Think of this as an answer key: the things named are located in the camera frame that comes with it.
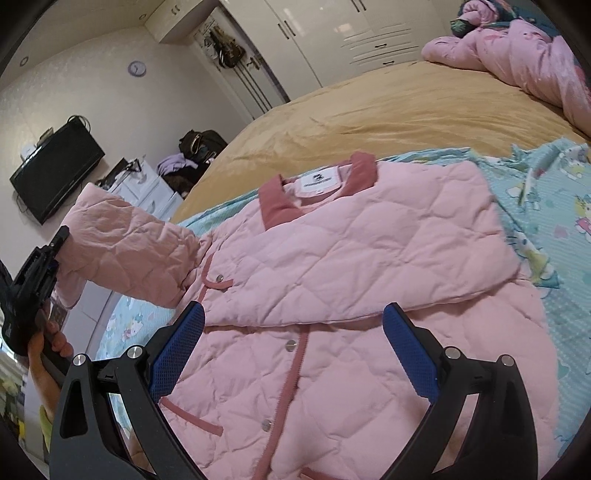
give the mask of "wall-mounted tv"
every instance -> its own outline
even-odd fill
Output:
[[[74,116],[10,177],[22,202],[43,224],[105,156]]]

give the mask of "purple clothing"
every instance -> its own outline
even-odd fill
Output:
[[[187,160],[182,153],[170,155],[158,164],[158,175],[163,176],[180,170],[183,167],[197,168],[197,164],[192,160]]]

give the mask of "jacket sleeve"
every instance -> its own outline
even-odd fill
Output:
[[[88,184],[64,218],[70,236],[57,260],[54,296],[66,308],[87,280],[155,305],[175,308],[194,282],[211,245],[190,230],[163,222]]]

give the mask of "white wall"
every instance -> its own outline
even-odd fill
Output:
[[[127,73],[133,60],[147,65],[145,77]],[[188,47],[158,44],[144,27],[89,40],[26,72],[0,92],[0,258],[12,275],[51,239],[74,197],[40,226],[20,212],[9,178],[21,146],[72,114],[88,118],[106,153],[89,181],[122,157],[155,166],[190,129],[211,128],[229,142],[246,126]]]

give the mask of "ceiling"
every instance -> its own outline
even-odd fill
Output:
[[[55,54],[121,28],[139,27],[163,0],[57,0],[25,37],[0,77],[3,89]]]

